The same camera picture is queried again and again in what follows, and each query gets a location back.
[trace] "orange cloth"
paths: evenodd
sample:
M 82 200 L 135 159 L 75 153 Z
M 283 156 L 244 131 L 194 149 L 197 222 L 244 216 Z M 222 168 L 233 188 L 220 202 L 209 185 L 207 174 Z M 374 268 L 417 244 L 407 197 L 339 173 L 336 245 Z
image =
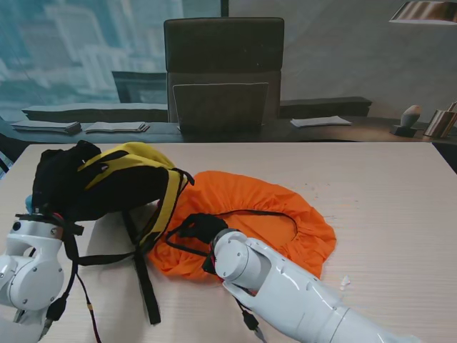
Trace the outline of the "orange cloth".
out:
M 284 216 L 243 211 L 247 209 L 277 212 Z M 299 194 L 252 177 L 222 171 L 197 174 L 195 185 L 189 184 L 179 196 L 167 231 L 175 229 L 188 215 L 195 213 L 217 214 L 228 227 L 262 240 L 317 277 L 321 276 L 322 264 L 336 244 L 333 229 Z M 170 240 L 209 251 L 209 246 L 197 239 L 180 238 L 175 234 Z M 164 235 L 149 252 L 149 259 L 165 275 L 187 279 L 211 277 L 201 268 L 203 257 L 170 247 L 164 241 Z

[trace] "yellow backpack strap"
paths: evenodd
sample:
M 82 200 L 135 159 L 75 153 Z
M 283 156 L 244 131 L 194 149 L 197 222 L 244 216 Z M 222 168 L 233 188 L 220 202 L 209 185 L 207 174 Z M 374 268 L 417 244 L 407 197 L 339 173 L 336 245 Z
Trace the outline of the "yellow backpack strap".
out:
M 190 182 L 194 184 L 194 179 L 185 171 L 173 168 L 168 169 L 169 180 L 166 187 L 164 197 L 159 202 L 159 207 L 156 211 L 156 216 L 153 216 L 149 223 L 144 228 L 144 235 L 140 241 L 142 252 L 148 252 L 152 249 L 156 241 L 166 231 L 169 225 L 171 216 L 173 216 L 179 194 L 184 187 Z

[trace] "desk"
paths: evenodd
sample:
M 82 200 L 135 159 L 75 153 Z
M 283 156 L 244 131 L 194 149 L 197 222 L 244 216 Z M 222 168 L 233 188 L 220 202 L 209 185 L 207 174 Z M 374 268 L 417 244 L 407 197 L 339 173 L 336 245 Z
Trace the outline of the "desk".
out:
M 102 145 L 102 149 L 112 145 Z M 301 194 L 333 226 L 338 239 L 323 280 L 351 285 L 345 303 L 394 332 L 425 342 L 455 340 L 457 323 L 457 176 L 432 144 L 158 144 L 180 168 L 215 169 L 258 177 Z M 24 210 L 36 164 L 45 149 L 30 146 L 0 182 L 0 251 L 14 214 Z M 128 241 L 112 214 L 78 238 L 85 253 L 124 252 Z M 61 252 L 68 276 L 70 264 Z M 81 268 L 103 342 L 248 342 L 235 301 L 218 284 L 167 279 L 150 271 L 162 323 L 146 323 L 131 262 Z M 270 343 L 292 342 L 261 321 Z M 75 283 L 66 313 L 43 343 L 93 343 L 84 294 Z
M 0 133 L 9 138 L 28 141 L 30 143 L 76 143 L 80 139 L 92 143 L 124 143 L 126 141 L 144 141 L 146 143 L 201 143 L 201 142 L 254 142 L 254 141 L 439 141 L 457 144 L 457 136 L 446 139 L 422 138 L 418 131 L 417 138 L 399 137 L 390 134 L 392 125 L 399 124 L 397 119 L 366 118 L 359 116 L 343 116 L 353 123 L 351 126 L 313 126 L 296 128 L 290 119 L 270 121 L 258 132 L 241 132 L 231 134 L 181 134 L 177 123 L 149 123 L 150 127 L 144 133 L 128 134 L 86 134 L 80 132 L 73 136 L 53 134 L 48 132 L 15 131 L 12 127 L 0 121 Z M 84 128 L 91 123 L 83 123 Z M 420 129 L 427 127 L 426 123 L 417 123 Z

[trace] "wood grain surface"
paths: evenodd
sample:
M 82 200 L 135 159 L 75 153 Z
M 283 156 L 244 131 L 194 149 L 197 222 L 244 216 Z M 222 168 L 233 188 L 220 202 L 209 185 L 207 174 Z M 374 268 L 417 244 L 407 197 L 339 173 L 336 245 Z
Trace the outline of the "wood grain surface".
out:
M 30 146 L 0 181 L 0 251 L 14 214 L 24 212 L 45 149 Z M 102 145 L 108 149 L 112 145 Z M 322 280 L 349 275 L 344 302 L 395 333 L 425 342 L 456 339 L 457 176 L 428 143 L 156 144 L 195 174 L 223 170 L 280 184 L 325 216 L 338 239 Z M 131 249 L 121 219 L 84 222 L 81 255 Z M 70 264 L 59 256 L 66 275 Z M 220 284 L 150 275 L 162 323 L 147 324 L 131 262 L 81 268 L 103 342 L 252 342 L 233 298 Z M 268 342 L 292 342 L 261 321 Z M 75 283 L 67 310 L 43 343 L 95 342 L 84 294 Z

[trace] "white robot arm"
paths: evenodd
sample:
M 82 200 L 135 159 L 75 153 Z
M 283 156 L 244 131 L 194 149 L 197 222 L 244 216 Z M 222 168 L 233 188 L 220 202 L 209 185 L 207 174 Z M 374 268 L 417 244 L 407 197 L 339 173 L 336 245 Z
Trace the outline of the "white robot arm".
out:
M 382 329 L 345 306 L 314 275 L 241 232 L 223 230 L 214 240 L 214 256 L 224 287 L 272 327 L 299 342 L 420 342 Z
M 37 343 L 49 328 L 46 313 L 64 283 L 57 259 L 62 233 L 61 227 L 35 214 L 14 223 L 0 256 L 0 304 L 18 311 L 12 320 L 0 314 L 2 342 Z M 30 247 L 35 256 L 24 256 Z M 314 275 L 241 232 L 223 230 L 214 239 L 214 255 L 225 288 L 271 326 L 300 342 L 420 342 L 370 322 L 342 304 Z
M 46 312 L 64 284 L 57 259 L 62 228 L 39 215 L 23 215 L 6 238 L 0 256 L 0 304 L 17 309 L 8 320 L 0 314 L 0 337 L 5 343 L 37 343 L 46 333 Z M 24 256 L 29 248 L 35 256 Z

